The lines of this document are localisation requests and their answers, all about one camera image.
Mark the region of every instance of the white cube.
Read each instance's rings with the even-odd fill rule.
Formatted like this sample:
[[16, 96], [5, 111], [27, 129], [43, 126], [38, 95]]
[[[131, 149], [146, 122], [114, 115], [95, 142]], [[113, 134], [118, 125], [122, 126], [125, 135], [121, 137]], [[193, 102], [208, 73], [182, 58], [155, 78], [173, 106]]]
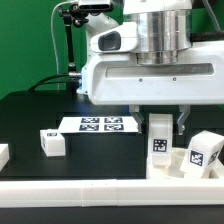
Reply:
[[58, 130], [41, 130], [40, 139], [46, 156], [65, 156], [65, 139]]
[[173, 117], [170, 114], [149, 115], [148, 158], [152, 165], [170, 166]]
[[224, 137], [203, 131], [195, 135], [189, 144], [180, 170], [201, 178], [210, 172], [224, 144]]
[[9, 147], [8, 144], [0, 144], [0, 171], [9, 161]]

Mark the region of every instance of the silver cylinder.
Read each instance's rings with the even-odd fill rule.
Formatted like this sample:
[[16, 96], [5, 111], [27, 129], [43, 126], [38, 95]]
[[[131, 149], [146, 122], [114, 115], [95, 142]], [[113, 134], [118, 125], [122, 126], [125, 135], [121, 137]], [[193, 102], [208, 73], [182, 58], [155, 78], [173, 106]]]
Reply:
[[178, 50], [191, 47], [191, 10], [126, 15], [125, 21], [138, 25], [138, 64], [177, 62]]

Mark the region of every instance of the green wall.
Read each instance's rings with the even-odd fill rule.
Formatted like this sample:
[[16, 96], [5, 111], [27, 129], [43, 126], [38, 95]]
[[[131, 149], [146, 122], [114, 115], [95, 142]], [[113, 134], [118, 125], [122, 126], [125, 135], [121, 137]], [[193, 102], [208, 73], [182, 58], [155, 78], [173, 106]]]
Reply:
[[[54, 6], [59, 2], [61, 1], [0, 1], [0, 99], [13, 91], [27, 90], [40, 79], [56, 74], [50, 17]], [[221, 0], [216, 5], [215, 12], [222, 27], [223, 10], [224, 0]], [[121, 11], [118, 8], [112, 16], [121, 22]], [[66, 72], [65, 32], [59, 16], [55, 17], [55, 28], [62, 65], [60, 72]], [[208, 30], [213, 28], [205, 10], [194, 10], [193, 31]], [[73, 34], [76, 63], [81, 68], [85, 63], [85, 32], [84, 29], [73, 29]]]

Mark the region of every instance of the white plastic housing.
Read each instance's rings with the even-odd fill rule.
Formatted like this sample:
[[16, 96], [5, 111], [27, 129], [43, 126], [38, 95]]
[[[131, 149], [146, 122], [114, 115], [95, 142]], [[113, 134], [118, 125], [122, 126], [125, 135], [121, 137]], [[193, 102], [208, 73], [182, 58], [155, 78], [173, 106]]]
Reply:
[[139, 66], [132, 53], [96, 55], [87, 70], [89, 98], [104, 105], [223, 104], [222, 46], [224, 41], [194, 43], [169, 66]]
[[124, 14], [192, 9], [191, 0], [126, 0]]
[[[91, 48], [94, 52], [98, 53], [108, 53], [108, 52], [128, 52], [133, 51], [138, 46], [138, 27], [135, 22], [124, 22], [121, 26], [118, 26], [109, 31], [103, 32], [99, 35], [94, 36], [91, 39]], [[99, 49], [98, 41], [99, 38], [105, 34], [116, 31], [121, 36], [121, 47], [116, 51], [101, 51]]]

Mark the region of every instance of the black table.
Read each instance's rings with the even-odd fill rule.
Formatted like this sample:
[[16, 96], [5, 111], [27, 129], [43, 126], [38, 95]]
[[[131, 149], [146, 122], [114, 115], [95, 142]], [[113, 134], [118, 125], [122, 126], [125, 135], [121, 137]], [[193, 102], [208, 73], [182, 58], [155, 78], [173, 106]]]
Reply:
[[[178, 107], [142, 108], [172, 113]], [[64, 116], [127, 116], [126, 106], [94, 106], [65, 91], [15, 92], [0, 101], [0, 143], [8, 143], [10, 161], [1, 181], [145, 178], [147, 134], [67, 134], [66, 157], [48, 158], [40, 146], [40, 130], [58, 128]], [[209, 130], [224, 134], [224, 111], [193, 106], [183, 136], [173, 143], [187, 147], [190, 138]], [[220, 223], [224, 206], [143, 206], [92, 208], [0, 209], [2, 223]]]

